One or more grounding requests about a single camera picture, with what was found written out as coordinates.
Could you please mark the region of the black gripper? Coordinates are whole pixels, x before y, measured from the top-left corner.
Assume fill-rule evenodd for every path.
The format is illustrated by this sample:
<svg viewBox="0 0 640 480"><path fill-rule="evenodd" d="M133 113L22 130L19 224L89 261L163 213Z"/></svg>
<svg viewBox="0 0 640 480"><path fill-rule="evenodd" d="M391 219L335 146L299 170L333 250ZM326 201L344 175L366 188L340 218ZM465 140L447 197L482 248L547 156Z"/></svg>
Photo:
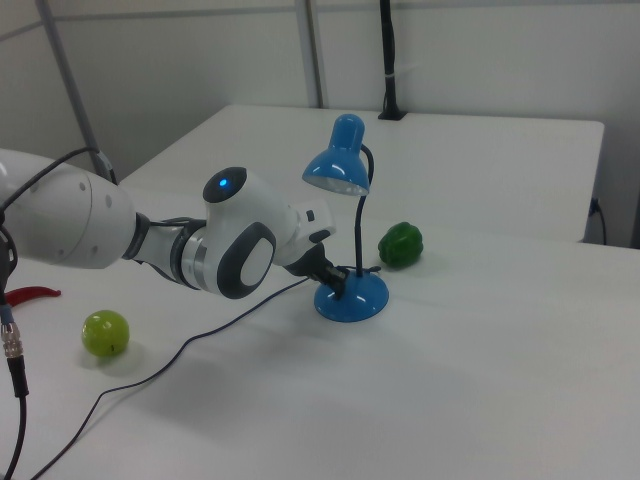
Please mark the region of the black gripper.
<svg viewBox="0 0 640 480"><path fill-rule="evenodd" d="M332 300L340 300L345 292L347 270L331 266L326 258L322 243L314 245L295 262L284 265L283 268L291 275L308 277L325 284L325 296Z"/></svg>

